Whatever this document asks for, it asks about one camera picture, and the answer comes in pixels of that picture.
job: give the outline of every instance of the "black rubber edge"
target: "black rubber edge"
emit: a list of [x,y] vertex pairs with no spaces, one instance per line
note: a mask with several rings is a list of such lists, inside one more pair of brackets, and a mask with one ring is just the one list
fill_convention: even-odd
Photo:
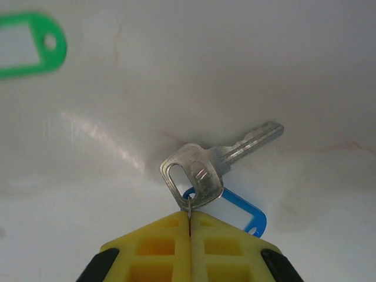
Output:
[[108,249],[95,255],[76,282],[103,282],[118,254],[118,249]]
[[261,256],[276,282],[303,282],[303,279],[284,255],[264,249],[261,251]]

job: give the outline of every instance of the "key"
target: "key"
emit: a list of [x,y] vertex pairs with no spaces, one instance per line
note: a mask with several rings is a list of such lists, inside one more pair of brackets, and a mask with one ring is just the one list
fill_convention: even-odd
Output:
[[[281,124],[268,122],[246,134],[234,146],[203,149],[197,144],[185,144],[162,162],[162,178],[181,209],[198,209],[222,195],[222,177],[230,171],[233,163],[278,138],[283,132]],[[195,196],[189,201],[182,197],[170,176],[171,167],[176,165],[184,170],[195,189]]]

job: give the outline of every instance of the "green key tag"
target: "green key tag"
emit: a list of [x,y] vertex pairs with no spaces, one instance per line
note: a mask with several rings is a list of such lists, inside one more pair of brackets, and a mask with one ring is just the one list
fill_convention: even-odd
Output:
[[0,16],[0,79],[53,71],[65,56],[64,33],[47,15]]

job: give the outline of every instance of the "key blade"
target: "key blade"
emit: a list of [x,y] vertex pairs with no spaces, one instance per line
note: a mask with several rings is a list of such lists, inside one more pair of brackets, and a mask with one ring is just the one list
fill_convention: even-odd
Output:
[[222,147],[220,161],[226,167],[229,167],[241,158],[280,137],[283,132],[284,127],[280,123],[268,122],[246,134],[244,139],[234,146]]

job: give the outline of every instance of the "yellow plastic object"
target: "yellow plastic object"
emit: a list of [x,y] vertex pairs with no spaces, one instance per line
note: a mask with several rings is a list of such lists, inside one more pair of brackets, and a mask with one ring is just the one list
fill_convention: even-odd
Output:
[[179,211],[111,241],[119,249],[103,282],[191,282],[189,221]]
[[111,249],[119,253],[103,282],[275,282],[260,253],[280,253],[276,246],[199,211],[192,213],[190,223],[180,211],[100,251]]
[[199,211],[190,229],[192,282],[276,282],[260,255],[276,246]]

